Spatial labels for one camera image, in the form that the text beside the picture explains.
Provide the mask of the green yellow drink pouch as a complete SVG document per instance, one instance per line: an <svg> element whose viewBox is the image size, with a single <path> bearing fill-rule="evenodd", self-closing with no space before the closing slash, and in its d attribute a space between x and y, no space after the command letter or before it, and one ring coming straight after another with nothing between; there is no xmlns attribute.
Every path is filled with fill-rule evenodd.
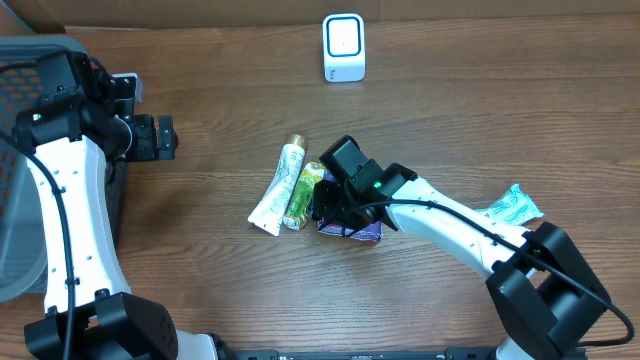
<svg viewBox="0 0 640 360"><path fill-rule="evenodd" d="M324 179L325 172L325 166L318 162L308 162L304 166L283 216L283 224L287 228L300 231L309 222L309 206L313 199L314 187Z"/></svg>

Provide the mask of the purple square packet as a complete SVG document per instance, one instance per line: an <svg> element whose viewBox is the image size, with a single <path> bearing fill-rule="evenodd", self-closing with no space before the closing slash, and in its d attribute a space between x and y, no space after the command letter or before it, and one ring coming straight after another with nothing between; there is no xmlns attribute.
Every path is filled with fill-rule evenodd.
<svg viewBox="0 0 640 360"><path fill-rule="evenodd" d="M329 171L325 173L323 180L329 180L338 184L335 177ZM309 209L311 211L311 217L312 217L312 202L309 206ZM362 230L351 230L351 229L343 230L339 226L335 226L335 225L330 225L324 230L319 230L319 223L316 220L314 221L317 223L317 230L320 233L325 235L348 237L358 241L372 242L372 243L378 243L383 237L382 223L380 221L374 224L371 224Z"/></svg>

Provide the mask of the white tube gold cap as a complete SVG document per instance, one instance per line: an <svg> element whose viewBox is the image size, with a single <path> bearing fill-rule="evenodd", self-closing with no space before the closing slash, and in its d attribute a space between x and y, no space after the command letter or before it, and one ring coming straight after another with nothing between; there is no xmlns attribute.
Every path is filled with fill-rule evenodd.
<svg viewBox="0 0 640 360"><path fill-rule="evenodd" d="M283 145L274 177L248 221L270 235L278 236L289 201L300 176L307 150L307 140L291 134Z"/></svg>

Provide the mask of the teal snack packet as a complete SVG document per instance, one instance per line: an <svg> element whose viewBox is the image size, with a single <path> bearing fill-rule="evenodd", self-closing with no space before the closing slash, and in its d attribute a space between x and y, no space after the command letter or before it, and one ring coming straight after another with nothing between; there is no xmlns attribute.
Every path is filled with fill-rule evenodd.
<svg viewBox="0 0 640 360"><path fill-rule="evenodd" d="M476 212L496 222L514 226L524 225L544 216L532 198L521 190L519 184L513 184L498 200L487 208L477 209Z"/></svg>

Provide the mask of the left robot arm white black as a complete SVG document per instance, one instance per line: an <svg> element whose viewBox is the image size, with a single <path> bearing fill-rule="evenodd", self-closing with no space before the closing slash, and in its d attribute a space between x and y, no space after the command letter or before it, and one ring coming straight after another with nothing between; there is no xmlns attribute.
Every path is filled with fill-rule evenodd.
<svg viewBox="0 0 640 360"><path fill-rule="evenodd" d="M38 359L216 359L210 334L178 330L159 303L132 294L116 255L106 201L113 162L171 160L168 116L138 115L141 84L94 58L56 51L29 63L43 95L21 111L8 142L37 186L48 262L45 316L24 329Z"/></svg>

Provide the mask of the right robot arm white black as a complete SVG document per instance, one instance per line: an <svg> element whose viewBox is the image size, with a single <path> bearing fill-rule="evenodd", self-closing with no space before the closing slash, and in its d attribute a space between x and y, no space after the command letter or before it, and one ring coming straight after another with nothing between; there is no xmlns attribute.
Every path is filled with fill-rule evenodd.
<svg viewBox="0 0 640 360"><path fill-rule="evenodd" d="M344 136L320 157L331 180L316 184L312 216L349 237L374 223L426 239L485 282L507 333L499 359L567 359L610 300L560 227L529 230L483 216L397 163L382 169Z"/></svg>

